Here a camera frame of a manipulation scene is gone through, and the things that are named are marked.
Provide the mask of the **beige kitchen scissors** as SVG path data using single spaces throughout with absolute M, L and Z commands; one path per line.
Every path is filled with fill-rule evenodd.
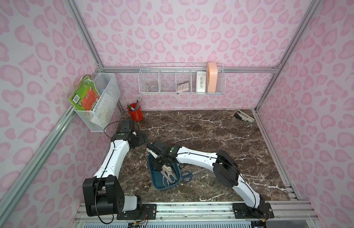
M 168 184 L 174 183 L 177 180 L 177 177 L 170 166 L 163 165 L 161 173 L 166 179 Z

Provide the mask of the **pink handled scissors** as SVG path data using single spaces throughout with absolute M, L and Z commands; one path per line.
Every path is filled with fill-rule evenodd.
M 169 187 L 171 184 L 175 183 L 177 180 L 176 175 L 174 174 L 173 171 L 162 171 L 161 172 L 163 177 L 162 177 L 162 183 L 164 187 Z

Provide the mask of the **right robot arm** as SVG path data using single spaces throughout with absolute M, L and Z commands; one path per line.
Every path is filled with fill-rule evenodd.
M 241 174 L 235 160 L 223 150 L 217 153 L 205 153 L 184 146 L 169 147 L 161 141 L 149 143 L 146 150 L 152 156 L 152 164 L 162 175 L 162 183 L 174 183 L 178 180 L 175 164 L 191 164 L 210 170 L 217 181 L 233 189 L 247 207 L 262 211 L 265 200 L 250 187 Z

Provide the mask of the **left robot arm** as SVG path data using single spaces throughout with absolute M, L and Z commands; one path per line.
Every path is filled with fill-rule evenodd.
M 119 174 L 127 153 L 148 142 L 146 134 L 134 128 L 131 119 L 122 120 L 119 132 L 110 137 L 110 147 L 100 169 L 82 185 L 89 217 L 141 212 L 141 199 L 124 193 Z

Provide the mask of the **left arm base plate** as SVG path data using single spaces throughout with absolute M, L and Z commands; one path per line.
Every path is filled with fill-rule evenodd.
M 148 220 L 155 220 L 157 204 L 142 204 L 133 211 L 122 212 L 117 215 L 117 220 L 141 220 L 147 217 Z

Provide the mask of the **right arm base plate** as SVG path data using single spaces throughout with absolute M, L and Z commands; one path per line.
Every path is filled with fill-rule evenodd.
M 260 205 L 258 209 L 250 208 L 244 203 L 233 203 L 232 209 L 236 219 L 256 218 L 261 220 L 268 220 L 275 218 L 273 209 L 268 202 L 264 202 L 264 204 Z

